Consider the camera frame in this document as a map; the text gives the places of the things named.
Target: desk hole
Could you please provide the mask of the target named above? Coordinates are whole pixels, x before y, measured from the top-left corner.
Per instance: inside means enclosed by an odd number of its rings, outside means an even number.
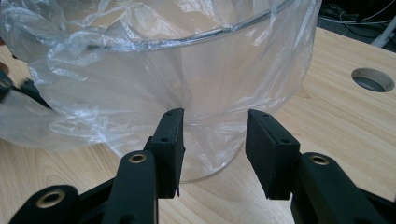
[[[395,87],[393,79],[388,74],[373,68],[358,68],[354,70],[352,79],[369,91],[386,92],[392,91]]]

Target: black plastic bracket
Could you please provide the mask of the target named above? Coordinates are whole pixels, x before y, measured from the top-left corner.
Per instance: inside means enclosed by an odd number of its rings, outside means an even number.
[[[396,203],[357,188],[330,157],[299,152],[271,115],[249,110],[246,153],[269,199],[287,200],[297,224],[396,223]]]
[[[166,112],[144,150],[122,157],[113,179],[81,195],[67,185],[42,189],[10,223],[157,223],[158,199],[178,192],[183,114],[181,108]]]

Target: screw hole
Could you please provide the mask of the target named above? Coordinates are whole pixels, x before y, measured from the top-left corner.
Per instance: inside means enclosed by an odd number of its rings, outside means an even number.
[[[140,163],[142,161],[145,161],[146,158],[147,158],[147,156],[144,154],[135,154],[131,158],[129,158],[129,161],[131,163]]]
[[[36,206],[39,208],[49,208],[60,203],[66,194],[61,189],[52,190],[38,199]]]
[[[328,165],[329,164],[329,161],[326,160],[325,158],[321,157],[321,156],[311,156],[311,157],[309,157],[309,159],[313,163],[316,163],[318,165]]]
[[[127,214],[120,218],[119,224],[134,224],[136,217],[134,214]]]

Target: transparent plastic bowl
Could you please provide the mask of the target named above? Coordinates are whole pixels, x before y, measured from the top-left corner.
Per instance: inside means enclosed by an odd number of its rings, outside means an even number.
[[[183,107],[182,181],[213,175],[232,161],[250,108],[273,113],[297,92],[320,5],[235,0],[230,11],[225,1],[212,1],[208,12],[205,1],[151,1],[149,9],[122,1],[25,2],[3,3],[0,35],[29,63],[57,113],[29,107],[35,105],[0,111],[9,120],[1,129],[14,131],[0,136],[47,149],[106,143],[122,156],[143,148],[162,113]],[[29,119],[17,118],[17,110]],[[29,122],[37,130],[24,130]],[[21,140],[20,132],[29,137]]]

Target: wood grain surface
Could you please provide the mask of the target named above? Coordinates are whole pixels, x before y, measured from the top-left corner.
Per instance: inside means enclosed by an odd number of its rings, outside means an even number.
[[[0,48],[16,83],[25,63]],[[378,69],[396,80],[396,54],[317,30],[301,90],[276,118],[301,151],[328,155],[360,188],[396,196],[396,90],[367,91],[351,78],[356,68]],[[8,223],[38,190],[68,184],[80,193],[113,177],[120,158],[104,145],[64,152],[18,147],[0,139],[0,223]],[[182,184],[180,197],[160,200],[161,223],[293,223],[290,202],[267,201],[244,147],[220,173]]]

